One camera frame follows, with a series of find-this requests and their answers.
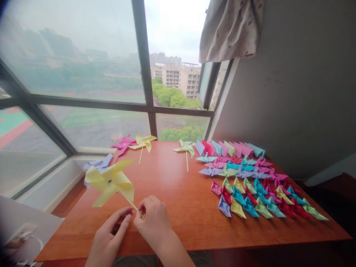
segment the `wooden table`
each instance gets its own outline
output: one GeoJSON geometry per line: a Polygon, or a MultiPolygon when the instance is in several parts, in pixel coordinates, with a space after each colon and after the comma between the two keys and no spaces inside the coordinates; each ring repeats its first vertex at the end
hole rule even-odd
{"type": "MultiPolygon", "coordinates": [[[[299,196],[306,197],[329,221],[275,216],[267,220],[262,216],[252,218],[246,212],[247,219],[233,213],[232,218],[227,218],[218,209],[219,197],[210,190],[212,178],[198,173],[206,168],[202,162],[195,160],[199,156],[198,153],[195,153],[193,159],[188,157],[187,172],[185,153],[172,151],[178,147],[178,142],[152,142],[150,153],[146,148],[143,150],[141,166],[138,165],[140,149],[128,149],[120,159],[135,159],[135,162],[124,170],[135,186],[135,205],[138,206],[141,200],[149,195],[155,195],[164,202],[172,228],[187,250],[351,239],[351,236],[290,178],[290,182],[301,191],[299,196]]],[[[276,164],[272,167],[276,169],[276,173],[285,174],[276,164]]],[[[216,176],[215,180],[221,185],[223,177],[216,176]]],[[[112,213],[128,206],[126,200],[116,194],[103,207],[92,208],[91,205],[99,195],[93,188],[83,194],[37,256],[37,261],[88,257],[95,232],[112,213]]],[[[152,253],[150,246],[131,223],[118,254],[129,256],[152,253]]]]}

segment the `hand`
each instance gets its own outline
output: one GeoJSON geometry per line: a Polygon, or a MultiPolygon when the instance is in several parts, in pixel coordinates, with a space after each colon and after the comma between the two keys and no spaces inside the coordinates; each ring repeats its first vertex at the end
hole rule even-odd
{"type": "Polygon", "coordinates": [[[132,207],[122,208],[111,215],[96,231],[85,267],[110,267],[112,265],[129,226],[132,214],[132,207]],[[113,235],[111,232],[114,226],[120,222],[119,230],[113,235]]]}
{"type": "Polygon", "coordinates": [[[155,196],[149,196],[142,200],[138,210],[141,213],[136,212],[133,224],[152,249],[157,251],[173,232],[166,205],[155,196]]]}

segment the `colored paper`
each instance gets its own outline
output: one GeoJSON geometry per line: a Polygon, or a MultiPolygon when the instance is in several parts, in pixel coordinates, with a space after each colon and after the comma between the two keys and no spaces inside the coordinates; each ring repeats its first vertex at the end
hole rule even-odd
{"type": "Polygon", "coordinates": [[[241,218],[246,219],[246,216],[244,214],[244,211],[242,209],[242,206],[237,203],[237,201],[232,197],[231,198],[232,204],[231,204],[231,211],[237,215],[239,215],[241,218]]]}
{"type": "Polygon", "coordinates": [[[216,159],[217,159],[217,157],[211,157],[211,156],[208,157],[208,153],[205,154],[205,157],[200,156],[200,157],[196,158],[196,160],[199,160],[199,161],[202,161],[205,163],[212,162],[216,159]]]}
{"type": "Polygon", "coordinates": [[[195,148],[197,149],[197,152],[200,156],[204,155],[205,146],[203,146],[203,144],[199,140],[197,140],[197,142],[195,143],[195,148]]]}
{"type": "Polygon", "coordinates": [[[222,195],[220,197],[218,207],[225,214],[226,217],[231,218],[230,206],[226,203],[225,198],[222,195]]]}
{"type": "Polygon", "coordinates": [[[246,205],[243,206],[243,209],[247,211],[248,214],[250,214],[254,218],[258,218],[259,215],[257,214],[255,208],[252,206],[251,201],[248,197],[245,198],[246,205]]]}
{"type": "Polygon", "coordinates": [[[122,172],[134,160],[118,161],[114,165],[100,173],[91,166],[85,175],[85,182],[101,192],[99,198],[92,207],[101,207],[116,192],[119,192],[127,201],[134,200],[134,185],[122,172]]]}
{"type": "Polygon", "coordinates": [[[269,204],[267,204],[267,209],[272,212],[276,217],[278,218],[284,218],[285,215],[283,213],[281,213],[281,211],[279,210],[279,208],[277,207],[276,203],[274,202],[273,198],[269,198],[268,201],[270,202],[269,204]]]}
{"type": "Polygon", "coordinates": [[[248,181],[247,178],[244,179],[244,188],[247,187],[249,189],[249,191],[252,194],[256,194],[257,192],[255,191],[255,189],[253,188],[253,186],[250,184],[250,182],[248,181]]]}
{"type": "Polygon", "coordinates": [[[95,169],[97,169],[99,172],[103,172],[108,168],[108,165],[110,164],[110,161],[112,159],[112,154],[109,154],[105,157],[105,159],[101,161],[89,161],[87,164],[84,165],[83,171],[89,169],[91,166],[93,166],[95,169]]]}
{"type": "Polygon", "coordinates": [[[211,190],[218,196],[221,195],[222,188],[220,185],[218,185],[218,183],[215,181],[215,179],[213,179],[213,181],[212,181],[211,190]]]}
{"type": "Polygon", "coordinates": [[[259,148],[253,144],[250,144],[250,143],[245,143],[246,145],[252,147],[254,150],[253,150],[253,155],[256,157],[256,158],[259,158],[259,157],[262,157],[264,159],[264,154],[265,154],[265,150],[263,150],[262,148],[259,148]]]}
{"type": "Polygon", "coordinates": [[[238,180],[238,178],[235,178],[234,186],[236,187],[237,190],[239,190],[239,192],[241,194],[245,193],[244,187],[240,184],[240,181],[238,180]]]}
{"type": "Polygon", "coordinates": [[[240,193],[240,191],[236,188],[236,186],[233,186],[233,194],[232,197],[242,206],[246,205],[245,199],[242,196],[242,194],[240,193]]]}
{"type": "Polygon", "coordinates": [[[268,212],[268,209],[263,205],[263,202],[260,198],[257,198],[257,205],[255,207],[256,211],[262,214],[266,219],[270,219],[273,216],[268,212]]]}
{"type": "Polygon", "coordinates": [[[117,148],[120,150],[115,160],[115,163],[118,161],[119,157],[126,151],[126,149],[128,149],[129,145],[137,145],[135,140],[129,140],[130,136],[131,135],[123,137],[118,144],[111,146],[111,148],[117,148]]]}
{"type": "Polygon", "coordinates": [[[309,213],[311,216],[313,216],[314,218],[316,218],[317,220],[321,220],[321,221],[328,221],[329,219],[324,217],[323,215],[321,215],[319,212],[316,211],[315,208],[313,208],[308,201],[306,200],[306,198],[303,198],[303,201],[306,203],[306,205],[302,205],[303,209],[309,213]]]}

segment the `window glass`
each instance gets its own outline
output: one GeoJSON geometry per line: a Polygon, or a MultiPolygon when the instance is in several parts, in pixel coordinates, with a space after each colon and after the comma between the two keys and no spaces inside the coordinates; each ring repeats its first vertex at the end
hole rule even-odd
{"type": "Polygon", "coordinates": [[[131,1],[10,1],[0,37],[31,93],[145,103],[131,1]]]}
{"type": "Polygon", "coordinates": [[[0,110],[0,194],[12,197],[64,157],[20,108],[0,110]]]}
{"type": "Polygon", "coordinates": [[[145,112],[49,105],[44,108],[78,150],[83,147],[110,148],[129,134],[132,139],[137,133],[150,135],[145,112]]]}
{"type": "Polygon", "coordinates": [[[156,114],[159,141],[200,141],[204,139],[209,117],[156,114]]]}

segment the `pink pinwheel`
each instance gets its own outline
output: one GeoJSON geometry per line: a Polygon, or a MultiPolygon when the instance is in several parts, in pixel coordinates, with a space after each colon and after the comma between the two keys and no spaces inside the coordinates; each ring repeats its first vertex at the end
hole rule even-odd
{"type": "Polygon", "coordinates": [[[129,140],[130,135],[125,136],[121,139],[121,141],[116,144],[111,146],[111,148],[117,148],[120,149],[120,152],[118,154],[118,157],[115,160],[115,163],[118,161],[119,157],[126,151],[126,149],[129,147],[129,145],[137,145],[135,140],[129,140]]]}

